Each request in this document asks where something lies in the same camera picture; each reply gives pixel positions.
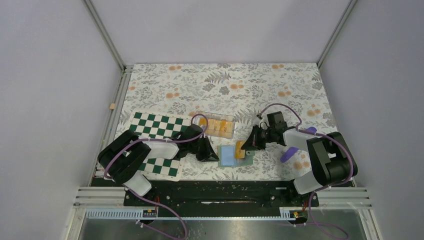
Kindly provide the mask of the clear box with orange blocks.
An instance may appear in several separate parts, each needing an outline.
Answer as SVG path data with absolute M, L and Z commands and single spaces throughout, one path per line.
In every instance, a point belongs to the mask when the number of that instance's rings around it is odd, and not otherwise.
M 232 139 L 234 136 L 236 117 L 232 115 L 197 111 L 196 114 L 206 116 L 206 120 L 202 116 L 195 118 L 195 124 L 204 128 L 208 124 L 205 131 L 207 136 Z

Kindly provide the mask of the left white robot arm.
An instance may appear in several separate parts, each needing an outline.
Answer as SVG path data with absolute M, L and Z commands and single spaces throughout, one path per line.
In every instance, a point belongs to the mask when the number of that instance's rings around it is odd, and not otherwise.
M 104 168 L 104 178 L 124 186 L 135 194 L 144 206 L 152 204 L 155 192 L 152 184 L 139 172 L 147 159 L 180 160 L 187 154 L 195 155 L 200 162 L 217 162 L 205 130 L 196 124 L 175 133 L 170 138 L 139 138 L 132 130 L 126 130 L 97 156 Z

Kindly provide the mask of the green card holder wallet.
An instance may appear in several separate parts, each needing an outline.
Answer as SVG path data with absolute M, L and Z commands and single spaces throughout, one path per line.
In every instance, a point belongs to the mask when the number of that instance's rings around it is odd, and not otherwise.
M 236 158 L 235 145 L 220 145 L 218 149 L 218 166 L 221 168 L 244 167 L 253 164 L 255 151 L 246 151 L 243 158 Z

